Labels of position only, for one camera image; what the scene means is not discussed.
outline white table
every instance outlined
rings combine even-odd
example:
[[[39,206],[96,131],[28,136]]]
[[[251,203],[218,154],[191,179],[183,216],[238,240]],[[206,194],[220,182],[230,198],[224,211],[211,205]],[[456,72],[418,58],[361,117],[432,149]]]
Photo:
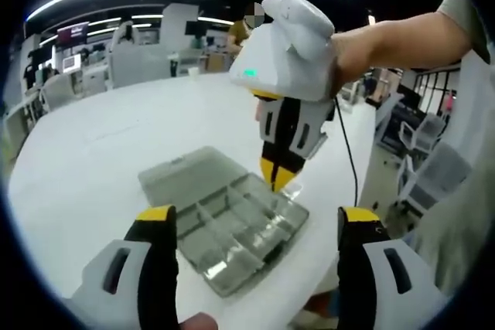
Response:
[[[227,74],[157,80],[89,97],[42,117],[12,173],[9,194],[20,235],[53,290],[72,295],[81,270],[122,238],[147,207],[138,173],[212,145],[261,174],[256,99]],[[374,136],[374,109],[344,115],[362,187]],[[179,319],[204,311],[221,329],[285,326],[323,279],[337,253],[339,206],[353,204],[353,176],[336,119],[329,140],[296,182],[310,211],[288,255],[253,289],[219,298],[178,254]]]

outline floor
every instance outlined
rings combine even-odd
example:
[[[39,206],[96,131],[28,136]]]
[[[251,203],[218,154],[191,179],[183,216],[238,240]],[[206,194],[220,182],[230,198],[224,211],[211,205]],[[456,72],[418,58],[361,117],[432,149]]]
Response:
[[[417,222],[413,216],[402,216],[400,210],[391,207],[397,197],[397,173],[398,165],[391,162],[391,154],[383,148],[374,146],[359,202],[360,207],[368,209],[378,202],[378,208],[374,212],[387,227],[392,238],[404,236],[408,232],[408,226]],[[316,293],[337,287],[339,281],[336,262],[337,259],[318,286]],[[333,329],[337,324],[337,320],[325,320],[307,311],[299,312],[292,323],[294,329]]]

